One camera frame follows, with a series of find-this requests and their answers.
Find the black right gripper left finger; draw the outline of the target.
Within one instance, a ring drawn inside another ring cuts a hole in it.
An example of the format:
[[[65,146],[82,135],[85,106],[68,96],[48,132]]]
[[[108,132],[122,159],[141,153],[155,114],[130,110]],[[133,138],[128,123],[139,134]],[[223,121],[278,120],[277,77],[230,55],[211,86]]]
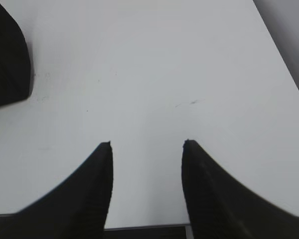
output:
[[[102,142],[60,185],[0,222],[0,239],[101,239],[112,191],[112,147]]]

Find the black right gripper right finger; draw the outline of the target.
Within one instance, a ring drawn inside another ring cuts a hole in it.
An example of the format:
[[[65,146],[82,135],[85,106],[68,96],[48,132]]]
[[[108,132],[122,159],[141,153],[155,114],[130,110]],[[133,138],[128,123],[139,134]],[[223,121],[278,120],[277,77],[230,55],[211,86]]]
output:
[[[183,145],[182,188],[196,239],[299,239],[299,217],[224,170],[195,140]]]

